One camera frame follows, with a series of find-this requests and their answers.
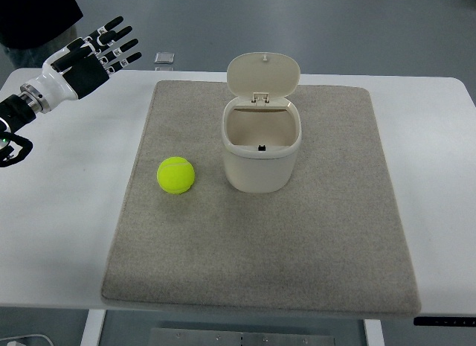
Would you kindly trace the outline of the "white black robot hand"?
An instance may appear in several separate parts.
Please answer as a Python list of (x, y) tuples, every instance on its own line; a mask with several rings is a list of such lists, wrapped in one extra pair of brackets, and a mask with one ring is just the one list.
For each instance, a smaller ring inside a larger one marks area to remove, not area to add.
[(20, 98), (34, 113), (47, 113), (67, 100), (79, 100), (92, 93), (114, 74), (142, 57), (136, 52), (124, 54), (138, 44), (132, 39), (99, 59), (95, 48), (108, 48), (132, 31), (131, 26), (114, 31), (123, 17), (118, 16), (88, 36), (78, 38), (52, 54), (42, 64), (38, 77), (20, 87)]

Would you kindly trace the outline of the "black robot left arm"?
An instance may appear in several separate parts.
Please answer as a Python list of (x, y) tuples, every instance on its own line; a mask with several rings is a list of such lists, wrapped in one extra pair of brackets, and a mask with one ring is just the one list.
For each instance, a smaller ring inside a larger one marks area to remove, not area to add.
[(132, 31), (120, 30), (119, 16), (88, 36), (77, 38), (52, 54), (42, 65), (42, 73), (23, 84), (19, 94), (1, 102), (1, 166), (8, 167), (24, 160), (33, 143), (16, 133), (64, 101), (80, 100), (102, 86), (109, 78), (141, 58), (136, 52), (126, 53), (138, 44), (137, 39), (120, 44)]

